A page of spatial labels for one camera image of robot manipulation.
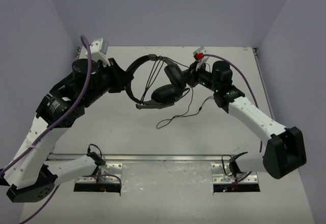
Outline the black headset with microphone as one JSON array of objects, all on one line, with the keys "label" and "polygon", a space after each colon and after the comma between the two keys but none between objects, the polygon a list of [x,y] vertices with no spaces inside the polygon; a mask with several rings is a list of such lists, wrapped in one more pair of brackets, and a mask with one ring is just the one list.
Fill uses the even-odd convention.
[{"label": "black headset with microphone", "polygon": [[163,62],[166,64],[164,72],[169,80],[169,84],[155,89],[151,94],[149,101],[145,100],[143,95],[141,99],[133,95],[131,82],[128,83],[125,91],[128,97],[135,102],[137,109],[163,109],[173,106],[179,101],[183,93],[186,91],[186,79],[183,71],[179,66],[168,57],[157,56],[155,54],[148,54],[136,59],[126,70],[127,74],[133,77],[136,70],[146,62]]}]

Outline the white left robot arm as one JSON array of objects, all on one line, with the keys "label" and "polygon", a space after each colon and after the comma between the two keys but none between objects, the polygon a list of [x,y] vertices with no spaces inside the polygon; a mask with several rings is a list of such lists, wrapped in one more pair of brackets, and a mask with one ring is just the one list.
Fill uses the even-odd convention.
[{"label": "white left robot arm", "polygon": [[75,121],[85,114],[106,92],[127,89],[133,75],[124,71],[113,58],[89,61],[78,59],[72,71],[43,97],[32,126],[13,160],[1,169],[1,185],[9,187],[13,203],[35,203],[46,198],[62,183],[79,177],[93,177],[106,165],[96,152],[49,166],[45,162],[57,141]]}]

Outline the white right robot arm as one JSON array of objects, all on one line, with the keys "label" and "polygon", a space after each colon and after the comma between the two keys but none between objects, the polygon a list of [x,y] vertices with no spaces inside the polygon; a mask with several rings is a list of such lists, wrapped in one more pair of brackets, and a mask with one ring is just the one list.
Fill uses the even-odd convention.
[{"label": "white right robot arm", "polygon": [[233,72],[223,61],[213,64],[212,71],[195,65],[184,72],[191,87],[202,85],[213,91],[217,106],[246,125],[265,145],[264,152],[242,152],[229,159],[234,177],[246,172],[267,172],[281,179],[307,162],[303,133],[297,127],[286,127],[263,113],[236,86]]}]

